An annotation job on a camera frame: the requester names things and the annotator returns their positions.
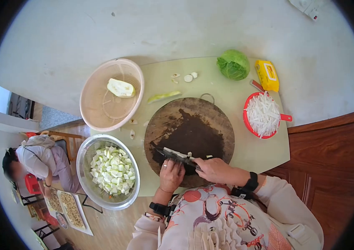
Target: seated woman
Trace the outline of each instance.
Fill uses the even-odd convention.
[[[50,149],[43,146],[20,146],[14,151],[9,148],[2,161],[4,175],[10,181],[22,180],[31,173],[39,180],[39,188],[45,197],[50,197],[52,181],[60,180],[66,192],[75,193],[81,188],[77,175],[71,174],[69,159],[59,146]]]
[[[165,160],[152,199],[157,206],[151,203],[156,211],[149,208],[136,222],[127,250],[323,248],[319,222],[285,180],[230,167],[219,158],[193,161],[203,171],[196,170],[199,176],[214,184],[188,189],[171,200],[185,170]],[[233,196],[231,185],[252,189],[255,195],[247,195],[258,202]],[[170,200],[176,207],[166,225],[161,213]]]

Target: wall socket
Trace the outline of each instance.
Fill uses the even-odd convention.
[[[301,12],[305,13],[313,21],[319,18],[319,8],[323,5],[324,0],[289,0],[292,5],[297,7]]]

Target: knife handle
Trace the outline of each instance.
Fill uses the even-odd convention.
[[[195,167],[195,169],[203,172],[202,169],[198,165]]]

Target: plastic bag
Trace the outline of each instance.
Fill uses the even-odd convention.
[[[54,140],[52,140],[48,135],[41,134],[39,136],[32,136],[28,141],[23,141],[21,143],[23,146],[42,146],[45,148],[51,148],[54,146]]]

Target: kitchen knife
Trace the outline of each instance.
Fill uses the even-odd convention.
[[[173,159],[175,161],[187,164],[189,166],[195,167],[195,169],[198,169],[199,171],[203,172],[201,168],[198,166],[198,164],[194,163],[189,157],[187,157],[186,154],[182,154],[180,152],[171,150],[167,147],[161,148],[161,147],[155,147],[156,151],[161,153],[163,156]]]

